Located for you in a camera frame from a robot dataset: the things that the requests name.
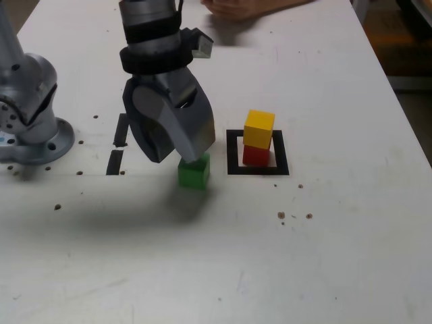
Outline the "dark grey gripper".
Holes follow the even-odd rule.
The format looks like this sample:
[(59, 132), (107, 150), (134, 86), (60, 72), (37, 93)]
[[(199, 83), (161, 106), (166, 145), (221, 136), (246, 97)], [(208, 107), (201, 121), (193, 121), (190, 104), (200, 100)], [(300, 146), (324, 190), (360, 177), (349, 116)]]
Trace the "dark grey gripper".
[(196, 161), (215, 141), (211, 104), (186, 67), (130, 78), (123, 102), (138, 146), (154, 163), (174, 150), (186, 162)]

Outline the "person's hand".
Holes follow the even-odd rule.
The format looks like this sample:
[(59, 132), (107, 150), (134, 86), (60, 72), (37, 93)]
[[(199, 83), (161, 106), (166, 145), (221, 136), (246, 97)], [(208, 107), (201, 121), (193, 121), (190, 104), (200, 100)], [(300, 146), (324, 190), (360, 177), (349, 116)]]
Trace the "person's hand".
[(244, 21), (256, 18), (268, 10), (267, 1), (256, 0), (204, 0), (200, 2), (214, 16), (226, 20)]

